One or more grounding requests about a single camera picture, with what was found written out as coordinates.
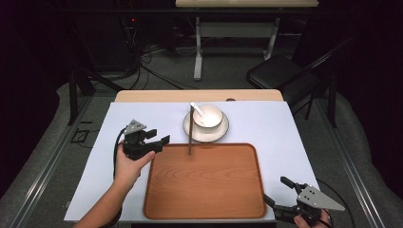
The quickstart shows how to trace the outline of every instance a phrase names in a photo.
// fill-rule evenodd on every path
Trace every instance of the white plate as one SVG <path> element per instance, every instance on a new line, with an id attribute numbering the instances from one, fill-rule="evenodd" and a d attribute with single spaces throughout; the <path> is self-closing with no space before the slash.
<path id="1" fill-rule="evenodd" d="M 183 129 L 184 132 L 189 135 L 189 123 L 190 123 L 190 113 L 184 117 Z M 229 127 L 228 118 L 224 113 L 222 113 L 222 122 L 216 127 L 202 127 L 193 123 L 192 138 L 195 141 L 201 143 L 211 143 L 213 141 L 219 140 L 225 135 Z"/>

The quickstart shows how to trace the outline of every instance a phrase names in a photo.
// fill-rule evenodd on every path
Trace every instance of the table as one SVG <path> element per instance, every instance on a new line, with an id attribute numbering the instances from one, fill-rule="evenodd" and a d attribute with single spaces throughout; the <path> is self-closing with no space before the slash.
<path id="1" fill-rule="evenodd" d="M 317 0 L 176 0 L 178 8 L 310 8 Z M 264 60 L 270 58 L 278 34 L 279 18 L 267 23 L 202 22 L 196 17 L 196 62 L 194 80 L 202 78 L 202 37 L 270 38 Z"/>
<path id="2" fill-rule="evenodd" d="M 86 169 L 68 207 L 66 221 L 79 220 L 112 183 L 113 146 L 116 136 L 131 119 L 143 122 L 147 129 L 158 129 L 159 138 L 170 134 L 171 143 L 186 143 L 182 129 L 189 102 L 217 105 L 228 116 L 230 128 L 216 143 L 251 143 L 257 149 L 263 189 L 281 205 L 294 205 L 297 194 L 279 181 L 309 182 L 317 187 L 315 175 L 297 133 L 288 104 L 274 89 L 228 90 L 148 90 L 121 91 L 112 103 L 98 138 L 89 155 Z M 143 214 L 149 165 L 125 199 L 122 222 L 273 222 L 271 208 L 263 218 L 247 220 L 150 220 Z"/>

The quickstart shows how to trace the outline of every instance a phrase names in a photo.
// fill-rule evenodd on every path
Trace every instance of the wooden desk top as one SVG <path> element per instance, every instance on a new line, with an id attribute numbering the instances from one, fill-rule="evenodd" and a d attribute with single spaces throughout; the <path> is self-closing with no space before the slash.
<path id="1" fill-rule="evenodd" d="M 308 8 L 317 0 L 176 0 L 179 8 Z"/>
<path id="2" fill-rule="evenodd" d="M 146 102 L 224 102 L 283 101 L 276 89 L 195 89 L 195 90 L 123 90 L 116 96 L 117 103 Z"/>

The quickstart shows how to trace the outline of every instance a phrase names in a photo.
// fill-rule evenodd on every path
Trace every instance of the brown tray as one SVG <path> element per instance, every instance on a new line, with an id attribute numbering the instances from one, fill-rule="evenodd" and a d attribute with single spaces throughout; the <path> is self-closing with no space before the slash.
<path id="1" fill-rule="evenodd" d="M 148 219 L 259 219 L 266 214 L 255 147 L 169 144 L 151 163 Z"/>

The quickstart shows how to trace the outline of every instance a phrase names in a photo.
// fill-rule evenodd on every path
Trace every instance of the person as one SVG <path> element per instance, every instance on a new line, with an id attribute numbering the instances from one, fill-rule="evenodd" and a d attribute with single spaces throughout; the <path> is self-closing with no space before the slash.
<path id="1" fill-rule="evenodd" d="M 125 197 L 140 176 L 142 168 L 155 157 L 150 151 L 139 160 L 126 157 L 121 143 L 116 154 L 115 179 L 95 205 L 75 224 L 74 228 L 101 227 L 110 223 L 120 212 Z"/>
<path id="2" fill-rule="evenodd" d="M 325 210 L 322 210 L 322 213 L 320 214 L 320 219 L 329 224 L 330 218 L 328 213 Z M 302 216 L 295 216 L 294 217 L 294 222 L 296 223 L 296 226 L 298 228 L 310 228 L 311 226 L 306 223 L 305 219 Z M 312 228 L 327 228 L 326 225 L 322 223 L 317 223 L 316 225 L 312 226 Z"/>

